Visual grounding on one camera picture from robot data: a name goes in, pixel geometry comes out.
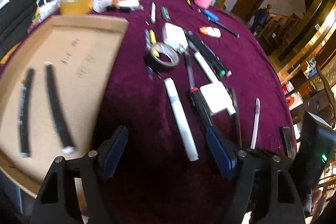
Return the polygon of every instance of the cardboard box lid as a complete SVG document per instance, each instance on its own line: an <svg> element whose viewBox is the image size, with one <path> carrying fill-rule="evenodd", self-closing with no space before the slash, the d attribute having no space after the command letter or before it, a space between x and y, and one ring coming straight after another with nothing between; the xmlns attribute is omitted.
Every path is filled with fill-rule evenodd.
<svg viewBox="0 0 336 224"><path fill-rule="evenodd" d="M53 160L82 157L91 138L106 83L128 22L122 18L54 16L30 35L0 78L0 167L35 196ZM46 89L44 63L54 66L58 95L76 152L61 152ZM35 69L29 102L30 158L21 158L18 106L21 82Z"/></svg>

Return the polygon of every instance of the green marker cap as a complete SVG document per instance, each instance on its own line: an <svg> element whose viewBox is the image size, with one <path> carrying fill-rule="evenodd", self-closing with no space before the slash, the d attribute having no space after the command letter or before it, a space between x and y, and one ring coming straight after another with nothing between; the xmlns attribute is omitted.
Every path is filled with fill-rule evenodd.
<svg viewBox="0 0 336 224"><path fill-rule="evenodd" d="M222 76L224 76L225 74L226 74L225 71L222 70L222 71L219 73L219 77L222 77Z"/></svg>

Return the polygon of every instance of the white plastic bag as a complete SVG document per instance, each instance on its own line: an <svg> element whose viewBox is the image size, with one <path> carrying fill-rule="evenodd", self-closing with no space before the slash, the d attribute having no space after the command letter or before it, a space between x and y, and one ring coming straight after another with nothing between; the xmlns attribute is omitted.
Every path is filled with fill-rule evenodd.
<svg viewBox="0 0 336 224"><path fill-rule="evenodd" d="M55 0L52 0L50 2L47 2L47 0L43 0L44 4L42 6L40 6L39 4L40 1L41 0L36 1L37 9L39 10L40 14L40 21L45 20L48 16L56 12L56 10L59 8L58 3Z"/></svg>

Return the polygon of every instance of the tape roll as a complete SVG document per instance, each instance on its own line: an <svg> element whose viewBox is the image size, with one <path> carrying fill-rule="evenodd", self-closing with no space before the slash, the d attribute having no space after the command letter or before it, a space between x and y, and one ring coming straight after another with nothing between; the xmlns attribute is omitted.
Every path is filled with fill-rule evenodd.
<svg viewBox="0 0 336 224"><path fill-rule="evenodd" d="M162 61L159 57L156 57L153 54L153 51L166 55L170 59L170 62ZM153 71L170 72L180 63L180 58L178 53L172 47L163 43L156 43L151 46L151 49L146 54L145 62Z"/></svg>

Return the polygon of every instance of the table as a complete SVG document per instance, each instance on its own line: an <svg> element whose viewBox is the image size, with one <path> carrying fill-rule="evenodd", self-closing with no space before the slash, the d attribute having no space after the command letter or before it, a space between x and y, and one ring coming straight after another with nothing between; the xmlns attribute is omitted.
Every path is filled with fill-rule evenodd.
<svg viewBox="0 0 336 224"><path fill-rule="evenodd" d="M261 102L259 147L283 153L280 127L290 126L293 131L290 112L277 74L243 23L219 9L210 8L219 16L219 21L239 33L240 38L224 30L220 39L206 37L198 28L215 25L202 13L191 10L185 0L154 2L155 25L149 18L150 0L141 2L144 11L103 13L129 21L102 100L93 140L93 148L97 148L102 140L110 138L118 125L129 130L124 154L104 189L114 213L124 224L214 223L230 196L232 185L220 176L206 144L202 121L190 103L184 58L181 56L182 64L171 73L162 74L162 79L154 75L153 80L149 79L143 60L144 30L153 29L157 40L162 40L165 21L160 15L161 6L168 8L171 23L197 34L231 70L232 76L220 80L226 88L233 87L236 91L243 147L249 147L251 142L257 97ZM209 83L195 59L193 69L197 87ZM163 82L167 77L175 82L189 122L199 153L196 162L189 162L185 154ZM226 138L235 137L233 118L226 112L213 116L213 120Z"/></svg>

